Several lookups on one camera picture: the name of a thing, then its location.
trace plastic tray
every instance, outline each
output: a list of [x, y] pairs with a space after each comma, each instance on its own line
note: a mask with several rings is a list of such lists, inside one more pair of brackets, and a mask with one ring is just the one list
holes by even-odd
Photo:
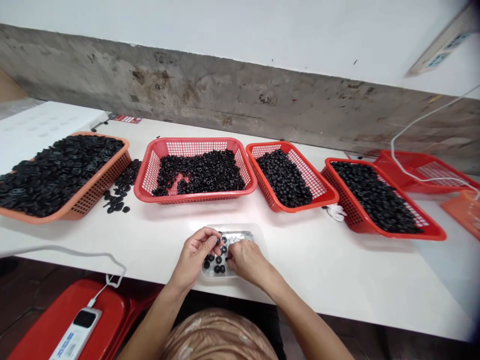
[[[298, 166], [298, 170], [300, 170], [306, 186], [310, 187], [311, 194], [313, 195], [311, 204], [298, 207], [286, 207], [275, 195], [272, 186], [262, 172], [262, 169], [260, 169], [256, 159], [262, 157], [265, 153], [271, 153], [277, 149], [282, 149], [288, 155], [290, 161]], [[297, 213], [303, 210], [335, 204], [339, 201], [339, 194], [333, 186], [325, 180], [292, 143], [288, 141], [252, 143], [246, 146], [246, 152], [250, 157], [261, 192], [274, 212], [279, 213], [284, 211], [287, 213]]]
[[[228, 248], [230, 244], [236, 243], [237, 241], [245, 238], [246, 240], [253, 241], [261, 250], [263, 256], [269, 260], [269, 253], [267, 251], [267, 245], [265, 244], [264, 233], [260, 226], [256, 223], [239, 223], [239, 224], [215, 224], [207, 225], [207, 228], [215, 229], [223, 233], [223, 236], [227, 238], [225, 246]], [[245, 234], [245, 232], [250, 232], [251, 236], [245, 236], [239, 234]], [[228, 251], [221, 255], [222, 261], [220, 265], [225, 265], [226, 271], [224, 273], [215, 273], [214, 267], [217, 263], [214, 261], [210, 262], [210, 267], [205, 269], [203, 266], [201, 268], [201, 273], [205, 279], [208, 281], [217, 281], [221, 279], [230, 279], [238, 278], [238, 275], [229, 268], [228, 261], [225, 261], [225, 257], [228, 255]]]
[[[177, 195], [177, 181], [183, 178], [177, 176], [177, 181], [168, 190], [168, 196], [153, 196], [152, 191], [157, 188], [157, 179], [160, 170], [160, 159], [167, 155], [193, 157], [213, 150], [232, 150], [235, 154], [236, 165], [240, 168], [240, 175], [245, 182], [245, 190], [218, 191]], [[138, 176], [135, 181], [135, 196], [145, 203], [161, 205], [182, 204], [208, 200], [236, 199], [251, 194], [257, 188], [257, 179], [252, 166], [248, 161], [244, 146], [240, 141], [231, 137], [187, 138], [165, 137], [153, 140], [148, 144]]]
[[90, 135], [98, 137], [113, 138], [121, 140], [123, 147], [105, 164], [103, 167], [88, 180], [88, 182], [76, 192], [74, 196], [62, 206], [60, 210], [46, 217], [35, 217], [24, 212], [9, 210], [0, 207], [0, 215], [12, 219], [20, 220], [29, 224], [47, 224], [55, 220], [80, 220], [103, 196], [105, 190], [109, 189], [132, 159], [128, 152], [130, 143], [121, 137], [107, 136], [95, 132], [81, 131], [72, 134]]
[[440, 206], [460, 225], [480, 240], [480, 201], [474, 191], [460, 191], [460, 195]]
[[424, 233], [417, 234], [407, 234], [407, 233], [393, 233], [382, 230], [378, 227], [364, 208], [359, 204], [355, 195], [350, 191], [348, 186], [342, 180], [342, 178], [337, 174], [335, 169], [332, 166], [332, 162], [344, 162], [344, 163], [354, 163], [354, 164], [365, 164], [373, 167], [378, 174], [379, 180], [385, 182], [386, 184], [396, 187], [395, 183], [388, 177], [385, 172], [382, 171], [375, 164], [362, 160], [353, 160], [353, 159], [341, 159], [329, 157], [325, 160], [325, 167], [322, 170], [323, 176], [332, 184], [335, 189], [337, 189], [340, 200], [338, 204], [343, 207], [347, 216], [345, 217], [345, 222], [356, 233], [367, 233], [367, 234], [380, 234], [387, 238], [397, 238], [397, 239], [421, 239], [421, 240], [435, 240], [442, 241], [447, 238], [444, 230], [430, 217], [428, 216], [407, 194], [402, 190], [398, 189], [395, 191], [397, 195], [403, 198], [406, 201], [405, 206], [410, 210], [410, 212], [415, 215], [416, 226], [423, 229]]
[[[480, 182], [469, 178], [435, 156], [420, 152], [395, 151], [395, 157], [407, 172], [422, 180], [433, 178], [455, 178], [465, 181], [474, 188], [480, 189]], [[398, 167], [389, 150], [382, 150], [380, 152], [380, 156], [376, 159], [375, 165], [394, 179], [395, 184], [399, 188], [407, 192], [448, 194], [470, 189], [468, 186], [462, 185], [461, 182], [455, 180], [418, 181], [405, 174]]]

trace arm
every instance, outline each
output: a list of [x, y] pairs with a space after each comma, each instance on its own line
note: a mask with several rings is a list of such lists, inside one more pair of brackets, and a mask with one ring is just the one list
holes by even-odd
[[257, 244], [242, 240], [230, 245], [228, 251], [228, 266], [277, 304], [308, 360], [353, 360], [338, 336], [293, 291]]
[[150, 310], [140, 323], [117, 360], [158, 360], [167, 343], [180, 307], [194, 287], [205, 257], [215, 252], [220, 255], [222, 235], [204, 227], [189, 237], [180, 254], [170, 281], [162, 289]]

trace red plastic chair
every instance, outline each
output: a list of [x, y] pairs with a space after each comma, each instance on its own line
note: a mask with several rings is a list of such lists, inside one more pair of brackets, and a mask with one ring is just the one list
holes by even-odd
[[[77, 313], [104, 286], [92, 278], [70, 285], [45, 310], [8, 359], [48, 360]], [[94, 305], [102, 315], [78, 359], [113, 360], [132, 324], [152, 305], [162, 288], [163, 285], [124, 278], [118, 289], [103, 290]]]

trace digital display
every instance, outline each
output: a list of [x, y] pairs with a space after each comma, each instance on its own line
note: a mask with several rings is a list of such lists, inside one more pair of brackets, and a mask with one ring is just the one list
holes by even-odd
[[75, 317], [75, 320], [73, 320], [74, 325], [78, 325], [82, 328], [88, 329], [89, 327], [92, 326], [92, 324], [95, 321], [96, 315], [94, 313], [81, 310]]

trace white table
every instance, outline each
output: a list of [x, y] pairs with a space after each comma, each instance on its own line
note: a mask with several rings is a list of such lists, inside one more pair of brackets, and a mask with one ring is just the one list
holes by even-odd
[[[147, 119], [140, 124], [110, 121], [101, 125], [98, 132], [128, 139], [131, 157], [140, 160], [147, 144], [157, 136], [234, 137], [244, 146], [268, 141]], [[346, 157], [341, 151], [297, 147], [319, 170], [328, 157]], [[321, 208], [296, 214], [275, 213], [259, 188], [239, 199], [162, 206], [140, 202], [131, 190], [124, 202], [131, 208], [127, 214], [107, 214], [102, 199], [80, 221], [42, 226], [0, 217], [0, 252], [41, 244], [58, 244], [83, 252], [110, 252], [127, 266], [127, 277], [165, 284], [184, 240], [195, 230], [207, 224], [257, 223], [263, 230], [270, 261], [317, 313], [464, 341], [474, 327], [473, 317], [463, 310], [420, 254], [418, 241], [357, 234]], [[428, 206], [434, 218], [442, 211], [430, 200], [419, 201], [419, 205]], [[449, 240], [434, 244], [429, 241], [428, 245], [445, 256], [451, 235], [463, 228], [445, 213], [441, 215], [446, 218], [442, 221], [447, 222]], [[464, 243], [477, 249], [479, 242], [473, 236], [466, 231], [461, 236]], [[106, 258], [74, 257], [54, 251], [39, 251], [24, 257], [102, 273], [120, 273]], [[453, 281], [462, 284], [464, 277], [460, 274]], [[271, 302], [242, 279], [208, 284], [200, 278], [195, 289]]]

